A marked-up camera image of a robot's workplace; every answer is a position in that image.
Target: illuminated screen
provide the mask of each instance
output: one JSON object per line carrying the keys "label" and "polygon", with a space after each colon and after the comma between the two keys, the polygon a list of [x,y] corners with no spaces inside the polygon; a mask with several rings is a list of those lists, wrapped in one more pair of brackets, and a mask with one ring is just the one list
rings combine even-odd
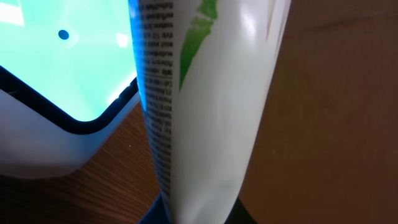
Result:
{"label": "illuminated screen", "polygon": [[127,0],[0,0],[0,65],[78,121],[136,77]]}

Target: green logo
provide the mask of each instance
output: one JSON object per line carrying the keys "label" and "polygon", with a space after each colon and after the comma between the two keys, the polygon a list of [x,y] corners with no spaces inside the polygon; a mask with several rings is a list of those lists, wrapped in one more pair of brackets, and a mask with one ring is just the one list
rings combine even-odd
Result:
{"label": "green logo", "polygon": [[217,0],[203,0],[197,12],[204,17],[201,16],[199,18],[196,16],[191,21],[191,28],[189,28],[185,35],[180,59],[180,90],[193,58],[197,54],[205,37],[211,34],[210,28],[218,18],[216,4]]}

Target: packaging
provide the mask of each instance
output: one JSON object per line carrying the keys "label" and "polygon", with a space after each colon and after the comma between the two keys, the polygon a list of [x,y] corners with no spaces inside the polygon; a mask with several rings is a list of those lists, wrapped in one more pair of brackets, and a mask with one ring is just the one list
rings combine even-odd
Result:
{"label": "packaging", "polygon": [[172,223],[224,223],[241,188],[290,0],[129,0],[139,93]]}

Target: wood grain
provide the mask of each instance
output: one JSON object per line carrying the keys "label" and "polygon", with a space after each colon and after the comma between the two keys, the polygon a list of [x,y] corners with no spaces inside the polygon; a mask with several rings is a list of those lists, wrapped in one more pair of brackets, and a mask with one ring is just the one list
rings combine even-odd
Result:
{"label": "wood grain", "polygon": [[139,105],[72,175],[0,177],[0,223],[137,223],[158,193]]}
{"label": "wood grain", "polygon": [[398,1],[293,1],[241,200],[259,223],[398,223]]}

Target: brown wall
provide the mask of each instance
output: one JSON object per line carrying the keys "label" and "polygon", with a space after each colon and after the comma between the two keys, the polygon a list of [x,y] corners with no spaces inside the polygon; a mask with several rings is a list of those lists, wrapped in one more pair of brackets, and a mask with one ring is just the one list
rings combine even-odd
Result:
{"label": "brown wall", "polygon": [[293,0],[241,199],[259,223],[398,223],[398,1]]}

